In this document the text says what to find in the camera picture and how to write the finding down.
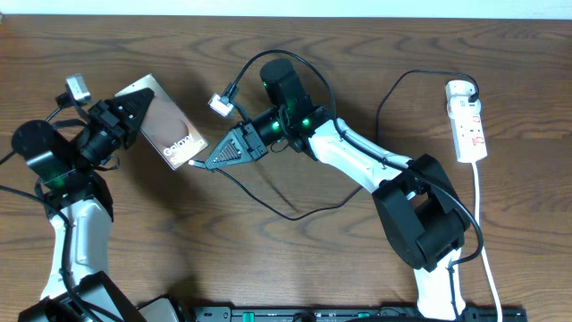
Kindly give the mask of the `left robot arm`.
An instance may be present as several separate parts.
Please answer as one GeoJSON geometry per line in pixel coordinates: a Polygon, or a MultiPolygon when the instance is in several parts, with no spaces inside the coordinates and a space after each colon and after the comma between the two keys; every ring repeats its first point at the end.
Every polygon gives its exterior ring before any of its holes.
{"type": "Polygon", "coordinates": [[[140,89],[84,110],[70,91],[59,107],[79,118],[32,120],[13,134],[13,151],[38,175],[29,199],[41,204],[55,231],[52,268],[39,302],[21,321],[141,321],[143,315],[108,275],[113,198],[101,173],[118,149],[132,146],[155,97],[140,89]]]}

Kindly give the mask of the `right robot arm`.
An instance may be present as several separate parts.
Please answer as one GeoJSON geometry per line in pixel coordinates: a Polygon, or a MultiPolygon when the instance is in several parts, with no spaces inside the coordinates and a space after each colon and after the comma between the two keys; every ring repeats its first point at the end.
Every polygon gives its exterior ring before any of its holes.
{"type": "Polygon", "coordinates": [[[287,58],[266,63],[260,78],[271,108],[229,129],[207,157],[206,169],[256,162],[285,140],[295,151],[340,170],[371,193],[388,242],[413,268],[421,315],[460,318],[466,304],[455,267],[471,215],[440,163],[429,155],[393,154],[351,130],[311,101],[287,58]]]}

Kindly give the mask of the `white power strip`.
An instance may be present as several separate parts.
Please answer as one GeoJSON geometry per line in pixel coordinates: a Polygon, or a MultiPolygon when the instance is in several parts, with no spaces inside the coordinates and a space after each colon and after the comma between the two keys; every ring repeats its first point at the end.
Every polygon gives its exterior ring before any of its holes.
{"type": "Polygon", "coordinates": [[[487,157],[481,102],[467,96],[453,96],[447,104],[457,160],[471,164],[487,157]]]}

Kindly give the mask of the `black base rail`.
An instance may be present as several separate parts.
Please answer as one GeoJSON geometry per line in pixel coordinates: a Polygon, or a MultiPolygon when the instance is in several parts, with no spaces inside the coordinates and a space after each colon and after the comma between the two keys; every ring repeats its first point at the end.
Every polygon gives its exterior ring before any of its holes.
{"type": "Polygon", "coordinates": [[[148,321],[344,322],[426,321],[411,305],[379,307],[236,307],[229,302],[187,303],[163,294],[137,306],[148,321]]]}

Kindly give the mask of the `Galaxy smartphone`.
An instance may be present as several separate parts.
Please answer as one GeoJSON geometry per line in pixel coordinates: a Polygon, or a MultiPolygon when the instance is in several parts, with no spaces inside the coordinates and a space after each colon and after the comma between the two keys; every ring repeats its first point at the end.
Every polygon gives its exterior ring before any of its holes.
{"type": "Polygon", "coordinates": [[[151,73],[121,89],[115,96],[141,89],[151,89],[154,98],[140,130],[165,163],[177,170],[206,149],[208,142],[151,73]]]}

